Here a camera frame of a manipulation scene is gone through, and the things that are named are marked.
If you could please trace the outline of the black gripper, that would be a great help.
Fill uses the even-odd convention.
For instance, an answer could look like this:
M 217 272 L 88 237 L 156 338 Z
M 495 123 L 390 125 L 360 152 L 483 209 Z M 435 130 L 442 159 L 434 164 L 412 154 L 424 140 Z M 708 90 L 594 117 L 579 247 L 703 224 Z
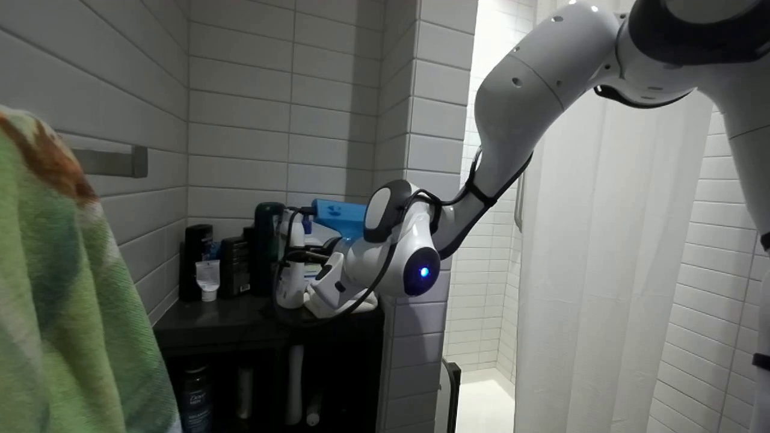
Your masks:
M 283 240 L 281 266 L 299 270 L 304 278 L 313 278 L 323 270 L 323 265 L 329 259 L 329 254 L 336 250 L 339 243 L 342 243 L 339 236 L 317 240 L 306 233 L 290 233 Z

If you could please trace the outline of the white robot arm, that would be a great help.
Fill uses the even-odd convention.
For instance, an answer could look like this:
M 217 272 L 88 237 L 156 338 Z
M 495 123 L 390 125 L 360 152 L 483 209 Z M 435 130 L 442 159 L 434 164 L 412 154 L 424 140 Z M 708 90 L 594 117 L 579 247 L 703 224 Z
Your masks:
M 527 171 L 536 144 L 585 94 L 659 107 L 703 90 L 724 116 L 749 214 L 770 230 L 770 0 L 635 0 L 612 13 L 588 0 L 536 24 L 481 81 L 481 148 L 442 201 L 408 181 L 375 189 L 358 233 L 336 243 L 309 308 L 329 320 L 375 294 L 420 296 L 475 224 Z

